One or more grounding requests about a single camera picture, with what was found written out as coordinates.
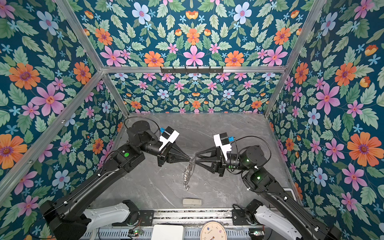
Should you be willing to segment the silver keys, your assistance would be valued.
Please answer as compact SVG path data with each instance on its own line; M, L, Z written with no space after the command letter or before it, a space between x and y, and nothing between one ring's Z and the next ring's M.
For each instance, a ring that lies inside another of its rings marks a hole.
M184 173L183 173L183 185L187 191L190 188L189 182L191 180L191 177L193 176L195 166L196 166L196 157L190 158L187 166L185 167Z

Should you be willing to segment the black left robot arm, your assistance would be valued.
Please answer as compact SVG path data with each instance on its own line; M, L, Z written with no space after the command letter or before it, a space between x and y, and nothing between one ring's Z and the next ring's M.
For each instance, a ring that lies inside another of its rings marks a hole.
M158 133L151 130L148 119L127 128L129 140L112 151L103 166L67 196L40 206L43 218L57 240L79 240L86 232L122 223L135 226L140 211L131 201L114 206L90 209L91 203L112 184L132 172L146 158L155 156L158 166L164 163L188 162L190 158L176 145L179 132L171 127Z

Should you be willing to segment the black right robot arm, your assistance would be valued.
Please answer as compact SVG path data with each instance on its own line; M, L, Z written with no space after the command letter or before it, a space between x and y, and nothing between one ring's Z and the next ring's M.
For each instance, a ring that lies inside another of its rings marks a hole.
M339 240L341 231L327 226L313 217L296 202L264 165L267 158L259 145L247 147L239 154L232 154L220 147L196 153L196 164L211 173L222 175L226 169L245 171L242 181L249 191L259 195L274 206L278 213L263 203L253 200L244 212L250 223L262 224L287 240Z

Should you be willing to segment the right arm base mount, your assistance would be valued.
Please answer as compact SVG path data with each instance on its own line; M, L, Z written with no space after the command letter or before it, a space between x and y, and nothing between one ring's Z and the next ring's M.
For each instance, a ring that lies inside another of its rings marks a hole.
M286 240L302 239L302 235L287 219L276 214L257 199L253 199L244 208L237 204L233 204L232 207L234 226L263 225L281 235Z

